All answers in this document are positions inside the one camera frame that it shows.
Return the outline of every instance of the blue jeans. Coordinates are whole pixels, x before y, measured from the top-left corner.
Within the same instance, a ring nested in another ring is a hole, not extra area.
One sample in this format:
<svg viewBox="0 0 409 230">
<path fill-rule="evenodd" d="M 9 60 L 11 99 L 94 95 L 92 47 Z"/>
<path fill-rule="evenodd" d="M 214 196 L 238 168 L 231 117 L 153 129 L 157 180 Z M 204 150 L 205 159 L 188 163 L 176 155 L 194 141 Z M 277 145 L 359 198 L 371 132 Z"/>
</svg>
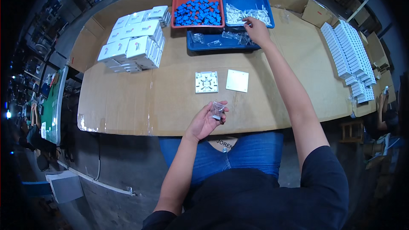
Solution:
<svg viewBox="0 0 409 230">
<path fill-rule="evenodd" d="M 255 168 L 278 179 L 283 137 L 283 134 L 273 131 L 244 135 L 228 153 L 217 151 L 208 141 L 200 141 L 193 165 L 192 186 L 231 168 Z M 159 137 L 168 167 L 175 158 L 180 141 L 180 137 Z"/>
</svg>

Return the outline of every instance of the person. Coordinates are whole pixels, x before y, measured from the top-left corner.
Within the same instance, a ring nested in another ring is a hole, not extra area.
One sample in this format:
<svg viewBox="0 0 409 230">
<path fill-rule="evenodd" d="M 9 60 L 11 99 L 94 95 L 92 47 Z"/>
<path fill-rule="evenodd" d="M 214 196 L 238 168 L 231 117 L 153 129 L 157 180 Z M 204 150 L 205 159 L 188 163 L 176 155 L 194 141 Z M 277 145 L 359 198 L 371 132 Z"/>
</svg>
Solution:
<svg viewBox="0 0 409 230">
<path fill-rule="evenodd" d="M 294 132 L 300 187 L 279 187 L 283 135 L 244 135 L 228 153 L 204 139 L 220 124 L 212 104 L 193 118 L 182 138 L 160 138 L 170 165 L 159 201 L 143 222 L 150 229 L 341 229 L 348 213 L 348 182 L 289 64 L 265 24 L 243 19 L 250 38 L 264 51 Z"/>
<path fill-rule="evenodd" d="M 373 140 L 391 133 L 399 133 L 399 118 L 396 110 L 388 109 L 389 93 L 379 95 L 377 111 L 364 116 L 364 127 Z"/>
<path fill-rule="evenodd" d="M 27 123 L 22 121 L 21 129 L 28 141 L 34 148 L 41 151 L 41 153 L 50 153 L 51 156 L 56 155 L 57 145 L 43 139 L 40 134 L 41 123 L 38 114 L 38 108 L 35 103 L 31 106 L 31 125 L 27 127 Z"/>
</svg>

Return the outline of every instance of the wooden stool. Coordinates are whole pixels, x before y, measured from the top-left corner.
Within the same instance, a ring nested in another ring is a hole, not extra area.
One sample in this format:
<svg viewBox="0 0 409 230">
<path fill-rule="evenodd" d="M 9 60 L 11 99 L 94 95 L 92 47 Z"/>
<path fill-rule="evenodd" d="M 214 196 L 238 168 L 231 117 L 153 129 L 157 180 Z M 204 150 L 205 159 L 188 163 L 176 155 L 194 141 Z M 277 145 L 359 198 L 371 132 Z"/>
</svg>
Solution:
<svg viewBox="0 0 409 230">
<path fill-rule="evenodd" d="M 352 136 L 352 126 L 358 127 L 357 129 L 357 135 Z M 364 122 L 362 120 L 355 120 L 353 122 L 346 122 L 343 124 L 340 124 L 342 127 L 342 140 L 340 140 L 340 143 L 350 143 L 350 142 L 359 142 L 361 144 L 364 143 Z M 345 128 L 349 129 L 349 137 L 345 137 Z"/>
</svg>

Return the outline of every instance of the wall plate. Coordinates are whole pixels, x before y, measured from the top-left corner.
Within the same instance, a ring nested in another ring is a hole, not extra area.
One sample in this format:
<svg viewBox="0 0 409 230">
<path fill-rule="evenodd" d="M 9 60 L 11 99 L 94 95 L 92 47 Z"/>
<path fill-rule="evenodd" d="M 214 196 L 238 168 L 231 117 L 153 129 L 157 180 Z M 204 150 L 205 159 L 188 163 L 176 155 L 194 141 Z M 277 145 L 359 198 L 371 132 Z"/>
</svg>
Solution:
<svg viewBox="0 0 409 230">
<path fill-rule="evenodd" d="M 196 93 L 217 93 L 217 71 L 196 72 L 195 84 Z"/>
<path fill-rule="evenodd" d="M 247 93 L 248 84 L 248 73 L 229 69 L 226 89 Z"/>
</svg>

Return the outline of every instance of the black t-shirt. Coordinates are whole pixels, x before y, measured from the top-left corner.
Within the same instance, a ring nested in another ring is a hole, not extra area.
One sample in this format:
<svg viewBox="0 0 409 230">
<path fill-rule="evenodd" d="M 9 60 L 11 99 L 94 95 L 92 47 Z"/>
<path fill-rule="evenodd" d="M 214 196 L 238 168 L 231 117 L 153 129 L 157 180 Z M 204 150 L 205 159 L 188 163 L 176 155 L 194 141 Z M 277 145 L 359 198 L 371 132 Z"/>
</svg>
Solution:
<svg viewBox="0 0 409 230">
<path fill-rule="evenodd" d="M 142 229 L 341 229 L 348 182 L 329 146 L 305 159 L 300 186 L 279 187 L 257 169 L 229 169 L 204 180 L 180 216 L 154 212 Z"/>
<path fill-rule="evenodd" d="M 41 137 L 37 125 L 29 127 L 27 141 L 42 152 L 55 153 L 57 149 L 57 145 Z"/>
</svg>

